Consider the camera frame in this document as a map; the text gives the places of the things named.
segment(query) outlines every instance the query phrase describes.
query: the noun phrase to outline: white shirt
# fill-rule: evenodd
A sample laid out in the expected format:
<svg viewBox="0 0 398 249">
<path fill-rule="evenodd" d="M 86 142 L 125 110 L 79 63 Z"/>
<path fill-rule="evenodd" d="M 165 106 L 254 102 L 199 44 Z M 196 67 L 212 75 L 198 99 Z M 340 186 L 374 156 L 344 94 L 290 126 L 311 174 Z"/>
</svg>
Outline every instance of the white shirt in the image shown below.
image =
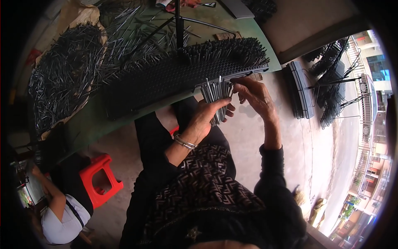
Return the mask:
<svg viewBox="0 0 398 249">
<path fill-rule="evenodd" d="M 65 195 L 73 208 L 77 211 L 83 224 L 86 225 L 90 219 L 90 214 L 87 210 L 72 196 Z M 54 212 L 47 208 L 44 215 L 41 217 L 41 226 L 43 227 L 43 234 L 51 244 L 66 244 L 76 238 L 83 229 L 79 220 L 73 214 L 72 210 L 65 205 L 62 221 L 59 221 Z"/>
</svg>

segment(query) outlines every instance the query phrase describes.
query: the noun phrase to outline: brown paper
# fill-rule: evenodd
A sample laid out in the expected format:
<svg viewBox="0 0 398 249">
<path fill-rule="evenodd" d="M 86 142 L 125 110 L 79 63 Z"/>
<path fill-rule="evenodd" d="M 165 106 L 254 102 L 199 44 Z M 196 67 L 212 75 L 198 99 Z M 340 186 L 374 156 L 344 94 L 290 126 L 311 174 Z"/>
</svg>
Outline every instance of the brown paper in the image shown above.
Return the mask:
<svg viewBox="0 0 398 249">
<path fill-rule="evenodd" d="M 84 5 L 82 4 L 79 0 L 67 0 L 67 2 L 64 4 L 64 6 L 61 8 L 61 12 L 59 15 L 59 20 L 58 20 L 58 27 L 57 27 L 57 33 L 54 36 L 54 41 L 56 41 L 59 36 L 64 33 L 68 28 L 73 28 L 76 27 L 80 24 L 87 25 L 91 24 L 93 26 L 98 26 L 100 30 L 104 30 L 105 28 L 101 25 L 99 22 L 99 17 L 100 17 L 100 10 L 94 6 L 94 5 Z M 104 45 L 107 41 L 107 36 L 102 35 L 101 36 L 101 43 Z M 39 64 L 41 57 L 49 50 L 51 49 L 52 44 L 49 45 L 49 47 L 41 54 L 41 56 L 37 57 L 36 59 L 36 65 Z M 73 115 L 75 115 L 78 111 L 80 111 L 88 102 L 88 98 L 83 102 L 82 105 L 80 105 L 76 111 L 74 111 L 69 117 L 66 117 L 62 120 L 59 120 L 57 123 L 55 123 L 52 128 L 54 128 L 59 122 L 64 122 L 66 123 Z M 45 140 L 51 130 L 45 131 L 41 135 L 41 139 Z"/>
</svg>

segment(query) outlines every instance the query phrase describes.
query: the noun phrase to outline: green table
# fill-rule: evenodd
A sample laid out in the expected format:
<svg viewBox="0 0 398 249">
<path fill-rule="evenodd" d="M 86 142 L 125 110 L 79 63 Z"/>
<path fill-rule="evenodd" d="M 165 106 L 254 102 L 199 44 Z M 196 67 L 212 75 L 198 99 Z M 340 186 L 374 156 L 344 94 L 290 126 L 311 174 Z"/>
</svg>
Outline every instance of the green table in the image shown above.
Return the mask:
<svg viewBox="0 0 398 249">
<path fill-rule="evenodd" d="M 143 15 L 156 14 L 158 11 L 158 9 L 145 10 Z M 269 44 L 267 38 L 265 37 L 258 24 L 254 21 L 254 19 L 247 18 L 236 20 L 227 12 L 227 10 L 222 7 L 221 4 L 218 4 L 216 8 L 208 8 L 204 6 L 199 6 L 197 8 L 184 7 L 181 9 L 181 15 L 188 18 L 193 18 L 215 24 L 231 31 L 239 31 L 243 37 L 258 38 L 260 43 L 267 49 L 266 53 L 267 56 L 269 56 L 270 58 L 270 62 L 268 63 L 269 70 L 267 71 L 267 73 L 281 70 L 281 65 L 279 64 L 279 61 L 273 49 L 271 48 L 271 45 Z M 170 17 L 172 17 L 172 14 L 162 13 L 159 14 L 156 19 Z M 157 25 L 160 25 L 163 22 L 164 20 L 154 21 L 154 23 Z M 190 30 L 202 37 L 198 38 L 191 35 L 188 45 L 202 43 L 207 40 L 214 40 L 214 34 L 224 33 L 222 30 L 204 26 L 201 24 L 191 22 L 185 22 L 184 24 L 186 27 L 190 25 Z M 76 113 L 65 124 L 65 135 L 69 152 L 66 153 L 61 160 L 73 154 L 74 152 L 83 149 L 85 146 L 98 140 L 102 136 L 131 123 L 141 116 L 144 116 L 157 109 L 170 105 L 179 100 L 185 99 L 199 92 L 200 90 L 197 89 L 194 93 L 186 92 L 178 94 L 153 105 L 147 106 L 134 116 L 124 117 L 115 121 L 108 120 L 102 95 L 97 94 L 88 101 L 83 109 Z"/>
</svg>

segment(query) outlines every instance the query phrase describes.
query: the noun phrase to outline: concrete floor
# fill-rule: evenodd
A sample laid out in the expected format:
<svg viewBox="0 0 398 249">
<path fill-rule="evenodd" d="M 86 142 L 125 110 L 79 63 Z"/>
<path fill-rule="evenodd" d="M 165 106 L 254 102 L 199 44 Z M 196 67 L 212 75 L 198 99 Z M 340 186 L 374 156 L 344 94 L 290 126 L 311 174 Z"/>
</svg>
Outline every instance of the concrete floor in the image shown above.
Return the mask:
<svg viewBox="0 0 398 249">
<path fill-rule="evenodd" d="M 326 197 L 330 191 L 329 188 L 332 185 L 336 186 L 336 184 L 330 184 L 330 181 L 334 181 L 332 175 L 335 146 L 333 127 L 321 129 L 319 118 L 322 113 L 318 107 L 315 107 L 315 117 L 310 120 L 298 120 L 293 116 L 281 71 L 264 74 L 263 78 L 280 118 L 287 187 L 293 191 L 297 185 L 300 185 L 300 188 L 314 200 Z M 248 103 L 240 105 L 237 96 L 233 96 L 232 104 L 236 107 L 235 116 L 221 124 L 220 128 L 230 143 L 236 165 L 236 180 L 249 190 L 253 190 L 261 170 L 261 156 L 258 149 L 264 141 L 263 121 Z M 168 130 L 177 125 L 170 107 L 165 107 L 156 113 Z M 100 153 L 110 154 L 113 159 L 112 171 L 124 183 L 124 188 L 119 193 L 103 206 L 95 209 L 88 223 L 88 227 L 96 230 L 97 244 L 114 248 L 123 230 L 125 212 L 130 202 L 130 193 L 133 191 L 135 179 L 142 170 L 134 122 L 102 137 L 82 153 L 91 157 Z"/>
</svg>

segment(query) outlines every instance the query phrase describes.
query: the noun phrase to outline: wrinkled hand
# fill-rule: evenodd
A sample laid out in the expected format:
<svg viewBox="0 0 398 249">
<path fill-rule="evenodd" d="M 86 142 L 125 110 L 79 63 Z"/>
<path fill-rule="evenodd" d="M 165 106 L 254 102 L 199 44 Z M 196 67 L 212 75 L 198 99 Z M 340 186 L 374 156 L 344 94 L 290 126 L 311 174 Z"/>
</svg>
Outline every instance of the wrinkled hand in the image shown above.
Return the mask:
<svg viewBox="0 0 398 249">
<path fill-rule="evenodd" d="M 201 100 L 187 129 L 181 134 L 181 138 L 187 142 L 199 144 L 210 132 L 210 121 L 218 109 L 228 105 L 226 115 L 229 117 L 234 116 L 235 107 L 230 103 L 231 98 L 220 99 L 209 104 Z"/>
<path fill-rule="evenodd" d="M 249 77 L 232 78 L 231 82 L 235 83 L 233 93 L 238 93 L 241 104 L 248 100 L 265 122 L 277 118 L 274 103 L 263 83 Z"/>
</svg>

